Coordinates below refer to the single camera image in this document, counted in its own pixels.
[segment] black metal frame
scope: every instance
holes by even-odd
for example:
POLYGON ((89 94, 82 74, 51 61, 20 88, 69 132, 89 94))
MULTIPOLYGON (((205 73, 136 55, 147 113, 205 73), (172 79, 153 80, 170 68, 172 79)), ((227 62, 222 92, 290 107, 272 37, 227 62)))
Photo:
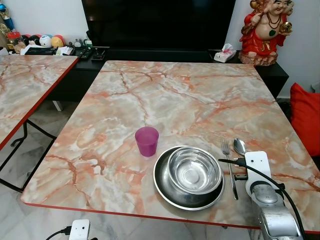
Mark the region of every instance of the black metal frame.
POLYGON ((44 151, 44 153, 42 154, 40 160, 38 161, 38 163, 35 165, 34 169, 32 170, 31 174, 28 176, 27 180, 25 181, 25 183, 23 184, 22 187, 17 187, 3 179, 0 178, 0 184, 5 185, 8 188, 11 188, 12 190, 15 190, 17 192, 22 193, 27 184, 29 183, 30 179, 33 177, 34 173, 36 172, 36 170, 38 169, 39 165, 41 164, 42 160, 45 158, 47 152, 49 151, 49 149, 51 148, 51 146, 54 144, 55 140, 57 139, 56 136, 51 135, 50 133, 46 132, 45 130, 43 130, 42 128, 40 128, 39 126, 37 126, 36 124, 34 124, 32 121, 30 121, 29 119, 27 119, 24 123, 23 123, 23 137, 18 138, 16 140, 14 140, 10 146, 14 147, 16 145, 16 143, 18 143, 15 148, 12 150, 12 152, 9 154, 9 156, 5 159, 5 161, 1 164, 0 166, 0 171, 5 167, 5 165, 8 163, 8 161, 10 160, 10 158, 15 154, 15 152, 18 150, 18 148, 21 146, 21 144, 24 142, 24 140, 27 138, 28 136, 28 131, 27 131, 27 124, 31 125, 32 127, 34 127, 35 129, 37 129, 39 132, 43 133, 44 135, 46 135, 47 137, 51 138, 52 141, 50 142, 50 144, 48 145, 48 147, 46 148, 46 150, 44 151))

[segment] black tv stand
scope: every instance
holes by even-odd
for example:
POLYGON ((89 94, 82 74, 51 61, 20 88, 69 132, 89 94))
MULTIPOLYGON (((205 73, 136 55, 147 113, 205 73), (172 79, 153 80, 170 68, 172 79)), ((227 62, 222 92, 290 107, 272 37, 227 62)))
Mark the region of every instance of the black tv stand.
MULTIPOLYGON (((146 49, 146 48, 108 48, 102 61, 79 59, 61 82, 48 95, 47 100, 80 102, 95 80, 100 69, 108 60, 219 63, 211 59, 214 50, 185 49, 146 49)), ((237 54, 224 64, 241 64, 237 54)), ((255 67, 262 80, 276 98, 289 76, 278 63, 271 66, 255 67)))

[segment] pink cup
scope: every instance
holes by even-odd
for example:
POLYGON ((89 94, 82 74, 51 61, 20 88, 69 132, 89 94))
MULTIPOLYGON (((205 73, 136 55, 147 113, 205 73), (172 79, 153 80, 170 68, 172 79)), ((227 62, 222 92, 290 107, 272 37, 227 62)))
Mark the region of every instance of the pink cup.
POLYGON ((144 126, 135 132, 136 144, 145 157, 151 157, 156 153, 158 139, 159 132, 151 126, 144 126))

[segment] white wall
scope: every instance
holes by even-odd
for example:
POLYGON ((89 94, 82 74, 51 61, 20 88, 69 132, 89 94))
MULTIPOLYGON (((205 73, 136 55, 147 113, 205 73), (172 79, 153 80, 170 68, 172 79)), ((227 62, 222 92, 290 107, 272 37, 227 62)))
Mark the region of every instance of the white wall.
POLYGON ((88 25, 81 0, 3 0, 21 34, 62 35, 66 43, 84 39, 88 25))
MULTIPOLYGON (((22 34, 60 34, 65 40, 85 38, 88 30, 81 0, 4 0, 17 31, 22 34)), ((252 11, 250 0, 236 0, 226 43, 241 49, 241 28, 252 11)), ((278 47, 278 63, 290 78, 278 97, 290 96, 290 87, 299 83, 307 91, 320 80, 320 1, 295 0, 288 17, 293 33, 278 47)))

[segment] table leg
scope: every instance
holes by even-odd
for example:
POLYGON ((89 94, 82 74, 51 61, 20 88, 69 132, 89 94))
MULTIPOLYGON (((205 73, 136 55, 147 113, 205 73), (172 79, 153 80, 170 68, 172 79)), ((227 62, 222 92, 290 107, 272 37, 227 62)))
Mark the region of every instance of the table leg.
POLYGON ((16 140, 14 140, 11 143, 11 146, 13 147, 14 145, 16 145, 16 143, 18 143, 15 148, 12 150, 12 152, 9 154, 9 156, 5 159, 5 161, 1 164, 0 166, 0 171, 5 167, 5 165, 8 163, 8 161, 10 160, 10 158, 15 154, 15 152, 18 150, 18 148, 21 146, 21 144, 24 142, 24 140, 27 138, 28 136, 28 130, 27 130, 27 124, 31 125, 33 128, 37 129, 39 132, 43 133, 44 135, 46 135, 47 137, 51 138, 52 141, 50 142, 50 144, 48 145, 48 147, 46 148, 46 150, 44 151, 44 153, 42 154, 41 158, 39 159, 38 163, 35 165, 34 169, 32 170, 31 174, 28 176, 27 180, 25 181, 25 183, 23 184, 22 187, 17 187, 3 179, 0 178, 0 184, 5 185, 8 188, 11 188, 12 190, 15 190, 17 192, 22 193, 27 184, 29 183, 29 181, 31 180, 31 178, 33 177, 34 173, 36 172, 37 168, 39 167, 39 165, 41 164, 42 160, 45 158, 47 152, 49 151, 49 149, 51 148, 51 146, 54 144, 55 140, 57 139, 56 136, 51 135, 50 133, 46 132, 45 130, 43 130, 42 128, 40 128, 38 125, 34 124, 32 121, 30 121, 29 119, 27 119, 24 123, 23 123, 23 137, 18 138, 16 140))
POLYGON ((64 110, 61 102, 59 102, 59 101, 52 101, 52 102, 53 102, 55 108, 58 110, 58 112, 62 112, 64 110))

